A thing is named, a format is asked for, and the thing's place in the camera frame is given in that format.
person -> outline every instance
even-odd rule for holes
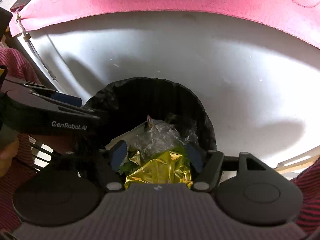
[[[8,68],[8,75],[33,83],[40,83],[30,63],[15,49],[0,49],[0,65]],[[59,153],[72,151],[72,140],[66,136],[32,136]],[[19,133],[10,144],[0,149],[0,230],[9,232],[20,225],[14,211],[12,197],[17,187],[35,174],[29,135]]]
[[[39,83],[30,63],[15,49],[0,49],[0,65],[6,65],[11,76]],[[59,153],[72,150],[71,138],[33,137]],[[28,167],[33,163],[28,134],[19,134],[14,142],[0,149],[0,231],[4,229],[10,232],[20,225],[12,205],[12,196],[19,185],[36,174]],[[292,182],[300,188],[304,197],[295,222],[307,234],[311,234],[320,226],[320,158]]]

pink fabric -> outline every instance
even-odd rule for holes
[[[256,21],[320,48],[320,0],[32,0],[21,11],[26,30],[97,14],[202,11]],[[11,22],[12,35],[19,33]]]

gold foil wrapper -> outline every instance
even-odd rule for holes
[[[138,164],[140,162],[139,152],[133,155],[130,160]],[[132,182],[149,184],[184,183],[190,188],[192,186],[191,171],[186,163],[186,158],[177,152],[166,151],[157,154],[138,170],[128,175],[124,186],[128,188]]]

